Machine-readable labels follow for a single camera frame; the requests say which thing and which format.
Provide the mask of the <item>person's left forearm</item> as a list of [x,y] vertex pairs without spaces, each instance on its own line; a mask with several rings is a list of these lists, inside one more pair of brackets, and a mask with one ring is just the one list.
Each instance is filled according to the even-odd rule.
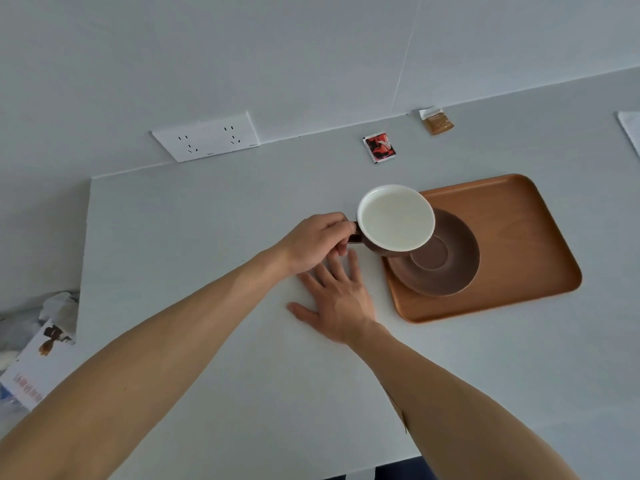
[[109,343],[0,441],[0,480],[107,480],[291,270],[279,243]]

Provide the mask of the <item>tan sachet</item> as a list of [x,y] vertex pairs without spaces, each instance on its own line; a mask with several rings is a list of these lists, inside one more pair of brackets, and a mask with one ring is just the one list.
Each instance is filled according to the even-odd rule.
[[439,106],[430,106],[418,110],[422,125],[432,136],[441,135],[454,128],[453,122]]

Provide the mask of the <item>white printed box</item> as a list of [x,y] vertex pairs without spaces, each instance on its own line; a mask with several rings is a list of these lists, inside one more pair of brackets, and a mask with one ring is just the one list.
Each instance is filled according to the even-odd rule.
[[73,371],[78,352],[74,337],[48,320],[0,375],[0,402],[32,411]]

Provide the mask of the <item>crumpled white plastic bag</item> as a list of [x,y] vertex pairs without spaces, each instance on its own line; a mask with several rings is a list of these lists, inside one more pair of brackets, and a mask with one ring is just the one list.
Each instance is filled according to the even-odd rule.
[[46,298],[34,308],[0,312],[0,374],[18,357],[37,333],[50,326],[57,326],[76,338],[79,309],[78,293],[61,292]]

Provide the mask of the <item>white wall socket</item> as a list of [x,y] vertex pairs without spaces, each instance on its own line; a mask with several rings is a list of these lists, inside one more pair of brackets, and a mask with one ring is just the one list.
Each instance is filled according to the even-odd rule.
[[176,162],[260,146],[249,113],[153,130],[151,135]]

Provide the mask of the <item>red sachet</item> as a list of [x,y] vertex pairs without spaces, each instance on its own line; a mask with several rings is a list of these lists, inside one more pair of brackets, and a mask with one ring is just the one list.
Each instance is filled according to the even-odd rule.
[[386,132],[364,137],[362,141],[375,164],[391,160],[397,154]]

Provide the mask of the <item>dark blue garment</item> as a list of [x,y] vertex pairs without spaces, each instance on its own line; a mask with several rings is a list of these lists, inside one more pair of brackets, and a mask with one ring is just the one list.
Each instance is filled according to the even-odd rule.
[[421,456],[375,468],[374,480],[438,480]]

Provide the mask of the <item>person's right hand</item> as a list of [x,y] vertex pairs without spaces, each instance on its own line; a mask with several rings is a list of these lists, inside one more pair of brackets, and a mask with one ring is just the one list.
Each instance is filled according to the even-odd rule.
[[319,315],[317,322],[303,323],[325,338],[351,347],[362,337],[368,325],[376,322],[376,316],[356,251],[349,249],[347,258],[349,284],[345,287],[324,286],[324,262],[311,272],[300,273],[298,279],[313,298]]

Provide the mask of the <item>brown saucer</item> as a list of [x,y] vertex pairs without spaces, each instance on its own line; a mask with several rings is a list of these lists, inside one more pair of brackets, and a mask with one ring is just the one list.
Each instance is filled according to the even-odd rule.
[[434,209],[435,229],[425,245],[402,257],[387,258],[391,273],[407,288],[428,297],[466,289],[481,263],[476,236],[454,214]]

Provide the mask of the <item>wooden tray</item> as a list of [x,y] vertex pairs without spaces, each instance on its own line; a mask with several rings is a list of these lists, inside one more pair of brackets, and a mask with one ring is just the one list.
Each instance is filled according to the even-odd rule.
[[432,298],[411,290],[384,258],[398,315],[422,324],[578,290],[582,272],[537,187],[512,174],[421,192],[459,217],[479,245],[479,270],[464,290]]

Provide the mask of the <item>person's left hand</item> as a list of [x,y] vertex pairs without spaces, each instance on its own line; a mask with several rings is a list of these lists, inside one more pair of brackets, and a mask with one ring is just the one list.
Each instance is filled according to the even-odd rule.
[[270,250],[284,276],[309,271],[327,257],[347,252],[356,224],[341,212],[316,214],[300,222]]

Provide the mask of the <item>person's right forearm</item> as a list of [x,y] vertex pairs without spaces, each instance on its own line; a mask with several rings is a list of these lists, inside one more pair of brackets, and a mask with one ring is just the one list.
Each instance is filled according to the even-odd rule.
[[580,480],[507,409],[379,323],[357,321],[346,343],[400,409],[438,480]]

